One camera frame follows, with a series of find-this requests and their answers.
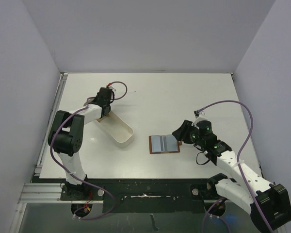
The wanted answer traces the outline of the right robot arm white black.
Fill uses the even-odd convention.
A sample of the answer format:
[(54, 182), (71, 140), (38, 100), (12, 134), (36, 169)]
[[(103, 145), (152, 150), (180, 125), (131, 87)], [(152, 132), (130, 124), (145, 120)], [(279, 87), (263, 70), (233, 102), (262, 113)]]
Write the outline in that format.
[(172, 135), (177, 141), (194, 145), (226, 172), (208, 179), (206, 192), (209, 197), (216, 199), (221, 196), (241, 207), (261, 233), (269, 233), (291, 221), (287, 189), (267, 181), (237, 159), (232, 148), (212, 132), (210, 121), (185, 120)]

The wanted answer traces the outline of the brown leather card holder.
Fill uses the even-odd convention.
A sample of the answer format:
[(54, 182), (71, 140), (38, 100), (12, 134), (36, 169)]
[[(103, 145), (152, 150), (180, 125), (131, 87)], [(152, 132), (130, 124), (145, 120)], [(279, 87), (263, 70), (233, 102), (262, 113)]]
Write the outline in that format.
[(182, 142), (177, 141), (171, 134), (149, 136), (150, 154), (179, 153), (181, 145)]

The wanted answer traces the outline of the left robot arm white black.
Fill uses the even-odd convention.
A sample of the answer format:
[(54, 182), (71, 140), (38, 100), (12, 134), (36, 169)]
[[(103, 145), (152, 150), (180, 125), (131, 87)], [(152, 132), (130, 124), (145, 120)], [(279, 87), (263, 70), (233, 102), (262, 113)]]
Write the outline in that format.
[(66, 183), (73, 185), (71, 192), (77, 199), (82, 200), (89, 194), (89, 187), (84, 184), (88, 182), (79, 155), (84, 125), (105, 117), (113, 101), (113, 90), (102, 87), (84, 107), (70, 112), (59, 110), (55, 114), (48, 135), (50, 154), (55, 163), (64, 169)]

